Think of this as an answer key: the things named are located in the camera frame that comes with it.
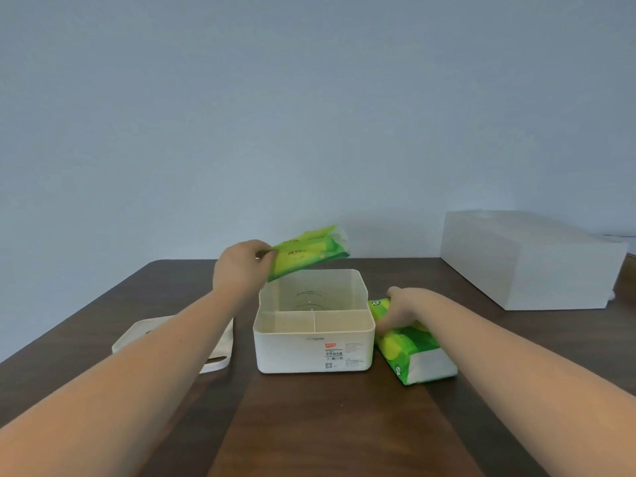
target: green tissue pack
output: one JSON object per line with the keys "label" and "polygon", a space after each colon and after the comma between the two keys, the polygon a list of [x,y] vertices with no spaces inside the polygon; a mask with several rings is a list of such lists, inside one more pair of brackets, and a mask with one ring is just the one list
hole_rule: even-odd
{"label": "green tissue pack", "polygon": [[[390,304],[390,299],[369,301],[373,319],[381,319],[387,313]],[[428,328],[420,322],[405,328],[395,328],[383,337],[376,337],[375,343],[404,385],[457,375],[457,366],[440,348]]]}
{"label": "green tissue pack", "polygon": [[346,233],[338,226],[304,232],[296,238],[277,244],[272,249],[278,250],[279,253],[268,281],[274,281],[320,261],[349,256]]}

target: hand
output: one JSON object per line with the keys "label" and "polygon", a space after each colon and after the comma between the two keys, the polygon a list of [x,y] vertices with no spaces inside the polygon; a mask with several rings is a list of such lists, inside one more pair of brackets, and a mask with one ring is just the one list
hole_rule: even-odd
{"label": "hand", "polygon": [[247,292],[258,292],[267,282],[267,276],[278,252],[272,247],[252,239],[230,246],[214,265],[213,289],[240,288]]}
{"label": "hand", "polygon": [[398,288],[391,286],[387,291],[387,296],[391,298],[389,310],[383,318],[375,324],[375,334],[381,337],[393,328],[409,326],[417,320],[415,313],[414,297],[415,293],[421,291],[419,288]]}

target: forearm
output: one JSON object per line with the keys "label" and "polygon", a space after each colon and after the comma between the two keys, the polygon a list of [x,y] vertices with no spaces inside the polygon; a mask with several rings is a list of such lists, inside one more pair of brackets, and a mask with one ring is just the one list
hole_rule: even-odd
{"label": "forearm", "polygon": [[239,288],[203,296],[5,426],[0,474],[134,471],[245,296]]}
{"label": "forearm", "polygon": [[636,398],[439,294],[418,319],[553,477],[636,475]]}

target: wooden table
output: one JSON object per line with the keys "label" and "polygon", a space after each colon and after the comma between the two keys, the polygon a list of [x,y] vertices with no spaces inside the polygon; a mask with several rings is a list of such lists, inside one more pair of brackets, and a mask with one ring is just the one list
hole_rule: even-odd
{"label": "wooden table", "polygon": [[[106,358],[135,322],[211,288],[213,261],[148,264],[0,364],[0,424]],[[347,259],[370,298],[391,285],[438,291],[636,393],[636,298],[607,310],[505,312],[441,259]],[[235,320],[230,366],[199,377],[143,476],[544,476],[460,375],[404,387],[376,352],[362,373],[262,375],[253,301]],[[157,369],[167,363],[158,361]]]}

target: tissue box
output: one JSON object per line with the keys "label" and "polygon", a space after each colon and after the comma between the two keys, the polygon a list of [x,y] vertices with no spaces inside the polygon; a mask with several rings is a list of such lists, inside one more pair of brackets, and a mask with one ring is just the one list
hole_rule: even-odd
{"label": "tissue box", "polygon": [[[389,299],[369,301],[369,309],[374,320],[379,320],[386,314],[390,302]],[[406,328],[395,328],[383,337],[377,337],[376,343],[404,385],[457,375],[457,366],[421,323],[414,323]]]}
{"label": "tissue box", "polygon": [[627,244],[524,211],[447,212],[441,257],[505,310],[605,308]]}
{"label": "tissue box", "polygon": [[355,270],[302,270],[268,282],[254,321],[263,373],[361,371],[371,366],[375,321]]}

